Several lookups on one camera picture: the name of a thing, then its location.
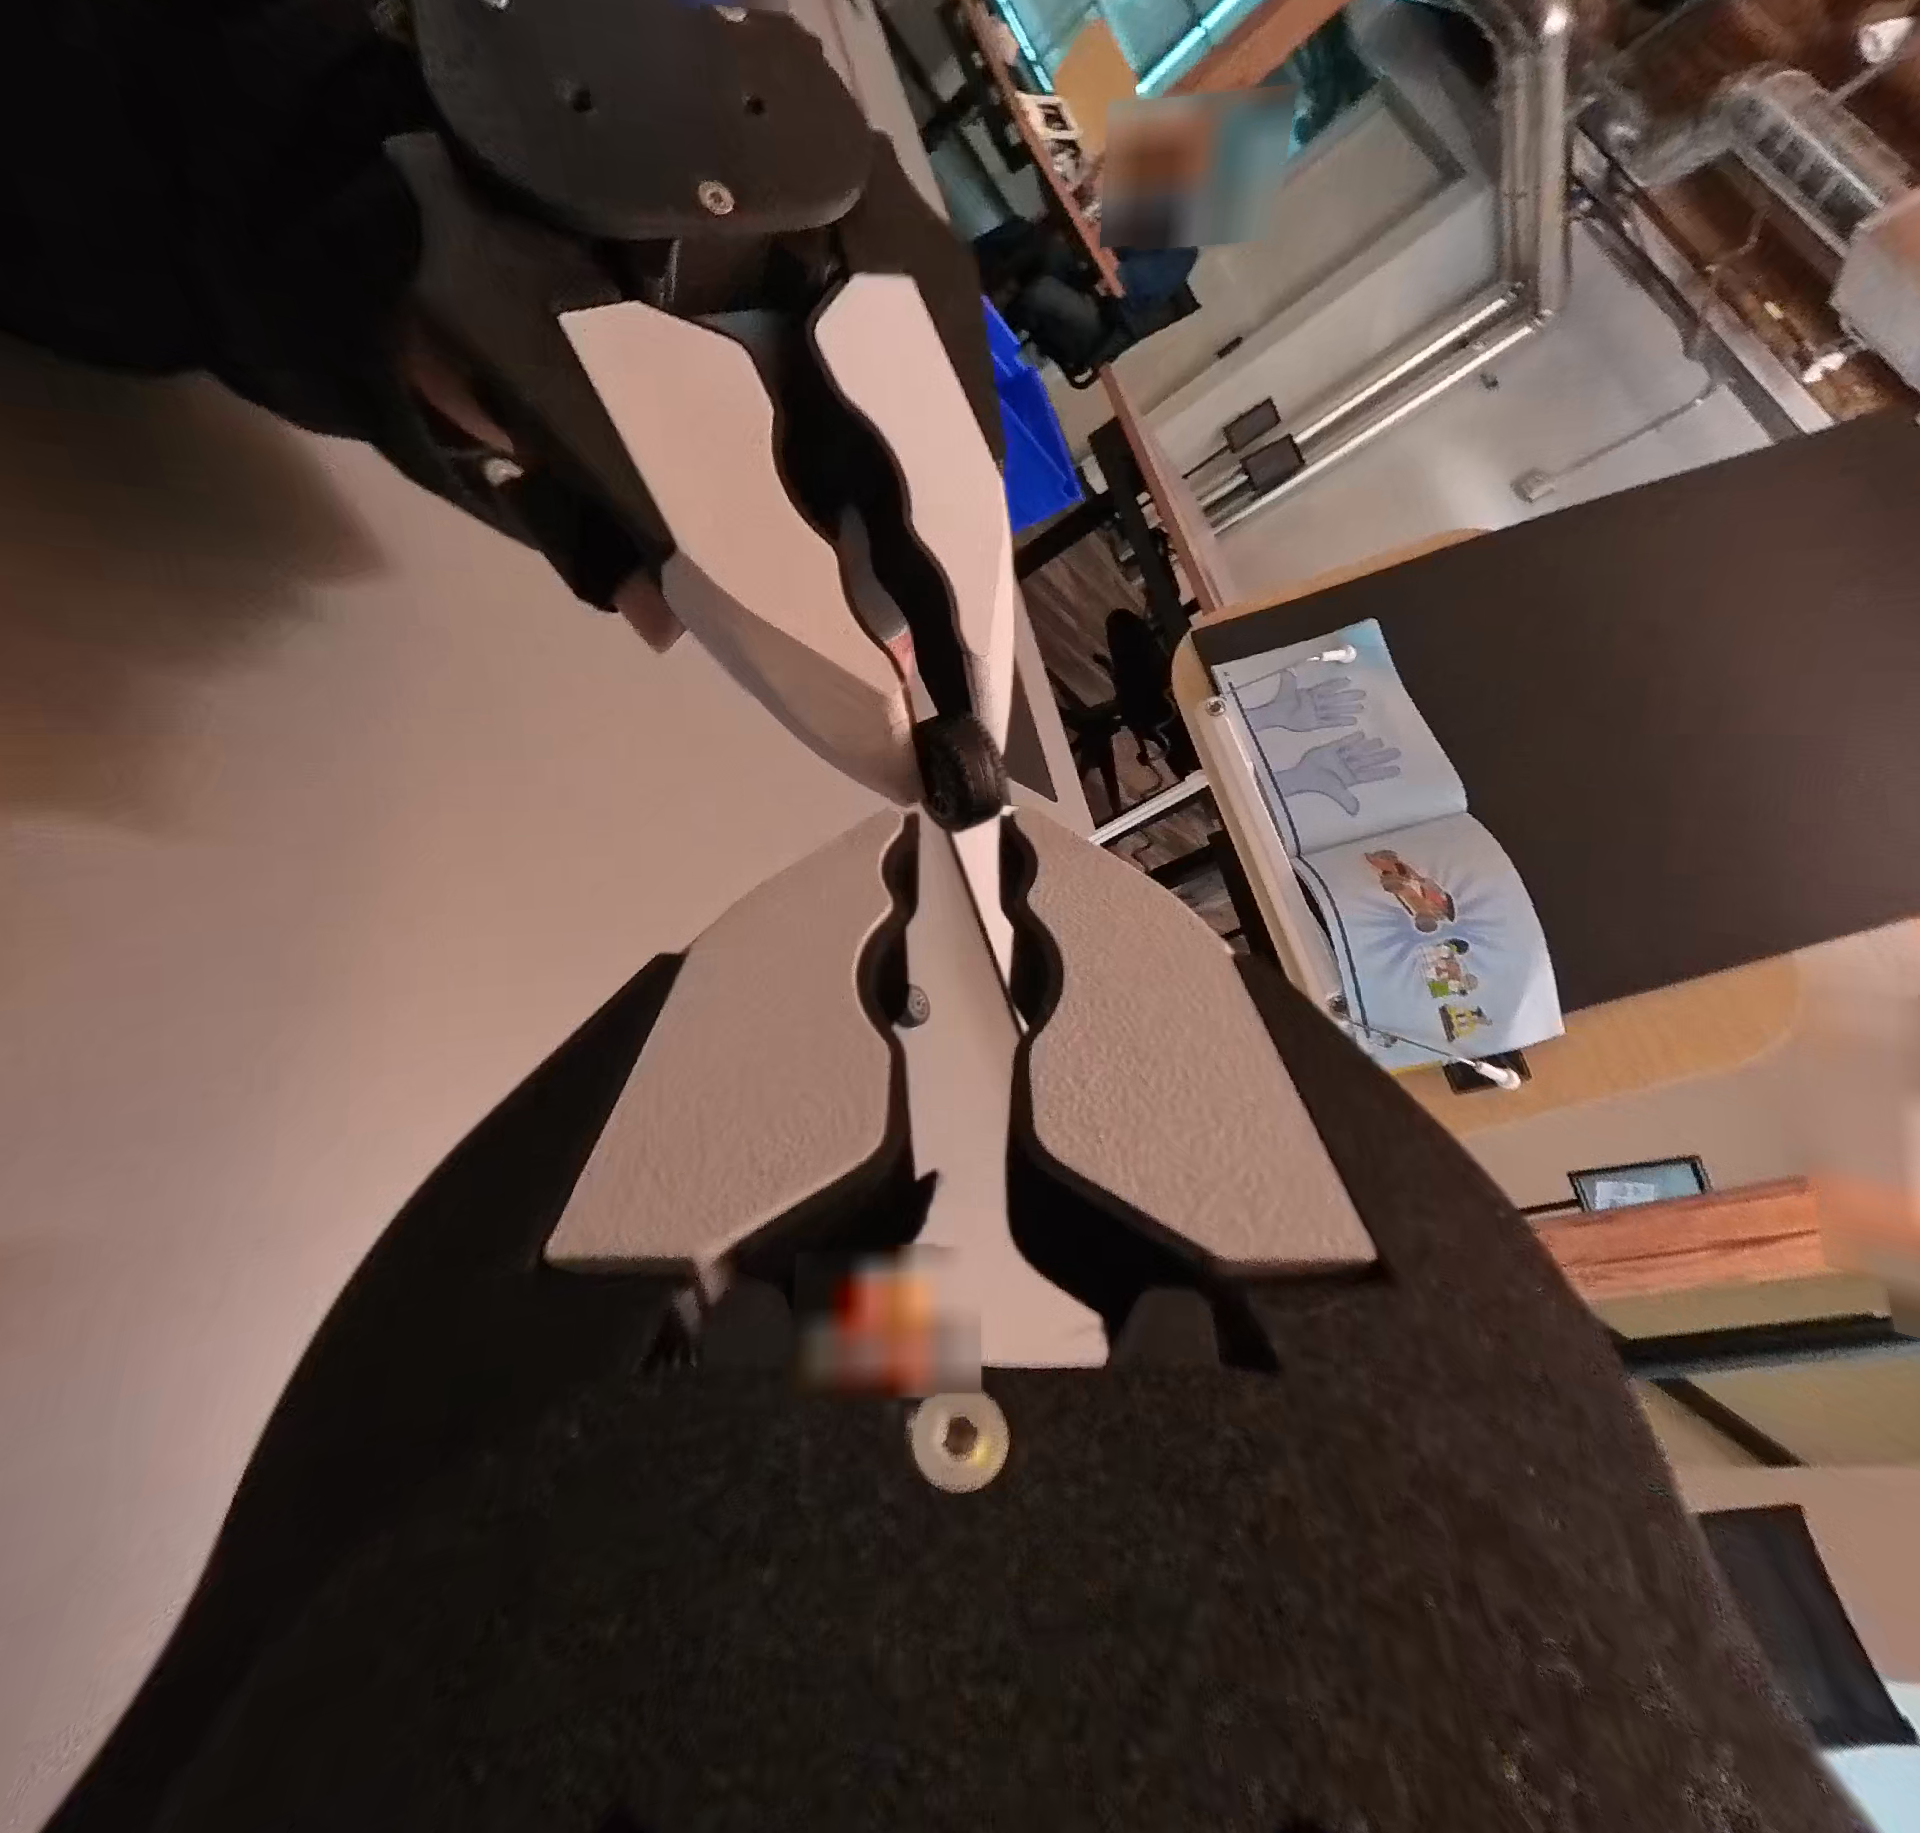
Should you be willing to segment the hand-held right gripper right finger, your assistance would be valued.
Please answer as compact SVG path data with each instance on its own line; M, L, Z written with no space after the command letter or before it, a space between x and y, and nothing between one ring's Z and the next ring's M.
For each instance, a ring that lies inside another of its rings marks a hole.
M1006 820L1006 919L1006 1217L1049 1282L1131 1312L1378 1266L1228 941L1061 820Z

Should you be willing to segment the small black lego piece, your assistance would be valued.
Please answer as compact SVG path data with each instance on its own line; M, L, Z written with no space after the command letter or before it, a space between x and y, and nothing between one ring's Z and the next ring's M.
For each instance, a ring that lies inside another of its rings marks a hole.
M980 716L927 716L913 729L920 809L945 836L965 836L1006 809L1006 766Z

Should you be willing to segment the open instruction booklet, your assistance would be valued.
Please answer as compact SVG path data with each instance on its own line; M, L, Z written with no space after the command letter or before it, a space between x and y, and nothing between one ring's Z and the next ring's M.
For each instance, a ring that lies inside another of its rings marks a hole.
M1519 1079L1512 1057L1567 1030L1551 941L1381 626L1207 660L1207 679L1307 1000L1385 1074Z

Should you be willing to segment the wooden desk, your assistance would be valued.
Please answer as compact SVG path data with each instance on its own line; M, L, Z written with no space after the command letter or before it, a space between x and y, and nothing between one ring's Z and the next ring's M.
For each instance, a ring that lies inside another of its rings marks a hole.
M1078 245L1095 288L1124 300L1120 259L1103 245L1075 179L1080 158L1075 112L1038 85L1018 33L998 18L995 0L945 0L945 11L956 18L956 56L981 96L980 112L1003 141L1003 161L1038 177L1043 213Z
M1607 1212L1530 1217L1586 1301L1861 1274L1918 1289L1920 1202L1860 1177L1791 1177Z

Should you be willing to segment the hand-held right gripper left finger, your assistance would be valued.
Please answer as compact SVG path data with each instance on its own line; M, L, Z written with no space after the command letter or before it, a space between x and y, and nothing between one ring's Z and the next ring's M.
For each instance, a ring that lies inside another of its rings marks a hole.
M905 1057L884 977L910 815L873 815L720 912L546 1239L546 1266L781 1282L910 1239Z

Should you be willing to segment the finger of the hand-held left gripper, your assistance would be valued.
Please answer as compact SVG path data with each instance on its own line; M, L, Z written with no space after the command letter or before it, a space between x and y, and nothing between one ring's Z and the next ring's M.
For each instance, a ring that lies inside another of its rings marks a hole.
M998 757L1017 700L1017 561L1003 477L910 274L852 274L809 316L838 424L844 519L902 632L884 643L927 716L980 716Z
M647 305L571 307L565 338L670 534L657 589L686 638L820 759L913 809L902 671L781 482L755 358Z

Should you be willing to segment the black office chair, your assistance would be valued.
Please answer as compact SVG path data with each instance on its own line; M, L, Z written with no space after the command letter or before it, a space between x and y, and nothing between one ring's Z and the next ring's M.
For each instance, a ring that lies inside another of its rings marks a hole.
M1103 666L1110 679L1110 696L1089 713L1089 729L1078 738L1078 759L1095 768L1108 807L1120 817L1120 736L1131 736L1143 768L1165 766L1174 779L1196 772L1196 746L1172 700L1172 655L1165 650L1148 615L1141 615L1135 609L1108 612Z

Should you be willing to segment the blue plastic bin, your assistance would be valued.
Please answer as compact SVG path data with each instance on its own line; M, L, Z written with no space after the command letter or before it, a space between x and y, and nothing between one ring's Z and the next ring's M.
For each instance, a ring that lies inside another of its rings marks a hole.
M981 324L1003 426L1003 499L1010 534L1018 539L1078 510L1084 503L1084 487L1042 369L1030 363L1018 338L993 300L981 300Z

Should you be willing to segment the small dark screen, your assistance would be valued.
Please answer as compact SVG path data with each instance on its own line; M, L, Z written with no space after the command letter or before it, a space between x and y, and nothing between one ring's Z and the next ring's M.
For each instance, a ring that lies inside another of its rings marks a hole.
M1715 1178L1697 1156L1634 1160L1607 1168L1571 1171L1571 1196L1579 1212L1607 1217L1645 1203L1675 1203L1711 1196Z

